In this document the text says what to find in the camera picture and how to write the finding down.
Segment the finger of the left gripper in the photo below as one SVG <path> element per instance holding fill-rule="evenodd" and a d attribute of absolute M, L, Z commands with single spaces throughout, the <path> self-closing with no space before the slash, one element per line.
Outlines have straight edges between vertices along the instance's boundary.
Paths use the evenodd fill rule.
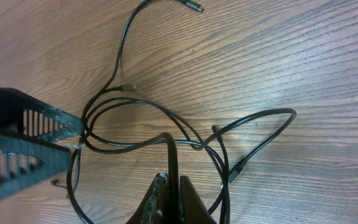
<path fill-rule="evenodd" d="M 81 134 L 83 122 L 19 90 L 0 88 L 0 129 L 57 142 Z"/>
<path fill-rule="evenodd" d="M 36 139 L 0 135 L 0 200 L 68 169 L 70 150 Z"/>

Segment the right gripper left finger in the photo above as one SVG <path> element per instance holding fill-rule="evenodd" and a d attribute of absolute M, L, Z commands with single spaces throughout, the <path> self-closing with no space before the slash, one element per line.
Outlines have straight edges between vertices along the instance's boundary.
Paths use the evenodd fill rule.
<path fill-rule="evenodd" d="M 168 175 L 158 173 L 127 224 L 163 223 L 163 212 L 169 199 Z"/>

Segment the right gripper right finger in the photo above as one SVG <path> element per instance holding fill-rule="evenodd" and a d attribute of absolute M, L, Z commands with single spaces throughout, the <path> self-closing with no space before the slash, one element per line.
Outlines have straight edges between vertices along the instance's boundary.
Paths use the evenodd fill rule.
<path fill-rule="evenodd" d="M 185 224 L 216 224 L 208 213 L 190 179 L 180 177 L 181 219 Z"/>

